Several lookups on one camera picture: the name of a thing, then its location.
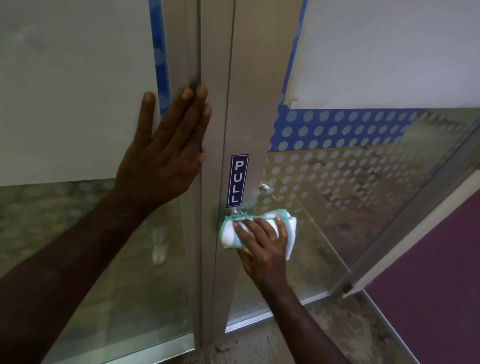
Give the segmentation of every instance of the pull sign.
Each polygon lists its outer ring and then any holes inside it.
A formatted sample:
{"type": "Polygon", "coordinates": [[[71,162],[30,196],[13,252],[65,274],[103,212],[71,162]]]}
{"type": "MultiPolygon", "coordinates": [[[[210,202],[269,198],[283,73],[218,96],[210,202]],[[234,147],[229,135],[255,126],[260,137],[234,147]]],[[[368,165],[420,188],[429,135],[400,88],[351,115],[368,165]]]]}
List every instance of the pull sign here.
{"type": "Polygon", "coordinates": [[[232,156],[232,161],[230,163],[230,183],[228,184],[227,207],[241,205],[243,188],[245,187],[245,177],[247,176],[248,157],[248,154],[232,156]]]}

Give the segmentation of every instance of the forearm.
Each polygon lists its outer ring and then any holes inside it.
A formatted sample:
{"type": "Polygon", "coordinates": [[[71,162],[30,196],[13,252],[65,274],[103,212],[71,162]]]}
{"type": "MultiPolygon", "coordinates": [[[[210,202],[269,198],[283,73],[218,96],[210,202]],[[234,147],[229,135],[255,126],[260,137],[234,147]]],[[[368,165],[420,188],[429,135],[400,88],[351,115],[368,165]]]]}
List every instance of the forearm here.
{"type": "Polygon", "coordinates": [[[262,291],[297,364],[349,364],[348,359],[303,307],[292,288],[262,291]]]}
{"type": "Polygon", "coordinates": [[[0,279],[0,362],[42,361],[149,212],[114,190],[72,228],[0,279]]]}

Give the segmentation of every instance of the folded cloth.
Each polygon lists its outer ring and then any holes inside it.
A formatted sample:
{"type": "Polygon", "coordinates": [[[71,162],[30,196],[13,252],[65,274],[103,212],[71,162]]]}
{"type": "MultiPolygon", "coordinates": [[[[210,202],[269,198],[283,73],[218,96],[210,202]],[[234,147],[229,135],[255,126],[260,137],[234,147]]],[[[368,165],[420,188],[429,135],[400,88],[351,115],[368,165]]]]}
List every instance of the folded cloth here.
{"type": "MultiPolygon", "coordinates": [[[[286,249],[286,258],[287,260],[290,259],[290,254],[293,249],[293,244],[295,243],[295,229],[297,228],[297,219],[292,217],[287,210],[285,209],[278,209],[269,212],[265,212],[264,214],[260,215],[259,217],[266,220],[272,227],[275,229],[275,232],[278,236],[278,227],[276,226],[275,217],[279,216],[280,219],[284,222],[285,226],[287,227],[288,232],[288,242],[287,242],[287,249],[286,249]]],[[[222,227],[220,228],[220,241],[224,248],[237,248],[243,249],[248,252],[248,249],[243,246],[239,237],[235,233],[233,229],[233,222],[237,221],[239,225],[246,230],[248,233],[252,234],[250,230],[242,224],[242,220],[253,220],[252,215],[247,215],[244,212],[239,212],[233,214],[231,216],[226,216],[225,220],[223,221],[222,227]]]]}

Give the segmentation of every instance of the purple wall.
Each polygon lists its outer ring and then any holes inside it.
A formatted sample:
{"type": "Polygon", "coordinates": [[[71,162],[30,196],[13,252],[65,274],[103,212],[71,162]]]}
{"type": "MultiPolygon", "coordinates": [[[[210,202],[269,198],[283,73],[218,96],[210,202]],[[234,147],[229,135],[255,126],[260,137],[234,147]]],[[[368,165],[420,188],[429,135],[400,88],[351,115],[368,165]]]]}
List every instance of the purple wall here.
{"type": "Polygon", "coordinates": [[[421,364],[480,363],[480,191],[366,291],[421,364]]]}

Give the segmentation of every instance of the hand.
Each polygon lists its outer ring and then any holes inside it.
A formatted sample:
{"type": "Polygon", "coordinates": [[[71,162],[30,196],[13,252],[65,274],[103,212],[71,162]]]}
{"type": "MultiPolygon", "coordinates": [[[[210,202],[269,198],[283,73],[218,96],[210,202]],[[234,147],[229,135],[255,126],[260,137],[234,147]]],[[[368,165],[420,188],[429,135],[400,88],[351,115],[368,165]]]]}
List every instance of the hand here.
{"type": "Polygon", "coordinates": [[[275,222],[278,236],[275,229],[262,218],[242,221],[254,236],[245,231],[239,223],[233,223],[233,229],[240,241],[251,253],[250,255],[237,249],[243,269],[263,295],[282,292],[289,287],[285,262],[287,228],[278,216],[275,222]]]}
{"type": "Polygon", "coordinates": [[[200,172],[206,153],[200,153],[212,108],[205,104],[207,89],[178,91],[152,138],[155,95],[144,94],[137,130],[120,163],[113,193],[135,207],[154,210],[188,190],[200,172]]]}

